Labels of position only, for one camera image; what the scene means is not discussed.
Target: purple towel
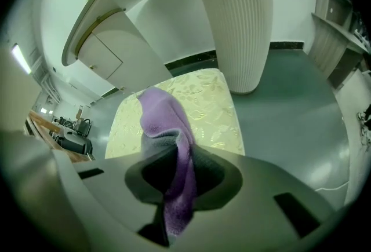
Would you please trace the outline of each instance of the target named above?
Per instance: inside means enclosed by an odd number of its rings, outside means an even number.
[[[178,147],[175,176],[164,197],[166,231],[177,236],[192,218],[192,203],[197,195],[191,156],[194,137],[183,107],[171,94],[151,87],[138,100],[143,110],[142,152],[150,152],[151,146],[176,144]]]

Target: ceiling light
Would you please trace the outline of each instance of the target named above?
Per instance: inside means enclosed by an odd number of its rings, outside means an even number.
[[[18,63],[21,65],[22,69],[25,70],[25,72],[27,74],[31,73],[31,69],[28,66],[26,60],[24,59],[22,51],[19,48],[18,44],[15,44],[14,47],[12,48],[12,55],[18,61]]]

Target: ribbed white column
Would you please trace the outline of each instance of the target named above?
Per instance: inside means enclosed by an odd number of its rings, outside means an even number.
[[[259,84],[270,45],[272,0],[203,0],[220,70],[235,93]]]

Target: mattress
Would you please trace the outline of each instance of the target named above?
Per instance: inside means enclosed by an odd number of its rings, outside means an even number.
[[[218,69],[190,72],[155,85],[172,94],[183,106],[195,141],[244,155],[241,130],[224,75]],[[120,104],[108,139],[106,158],[140,152],[143,130],[141,105],[130,95]]]

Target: wall cabinet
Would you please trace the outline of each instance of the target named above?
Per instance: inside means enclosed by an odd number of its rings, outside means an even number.
[[[82,45],[78,58],[103,79],[108,79],[122,64],[122,61],[93,34],[90,34]]]
[[[124,12],[95,27],[78,58],[119,89],[138,92],[172,76]]]

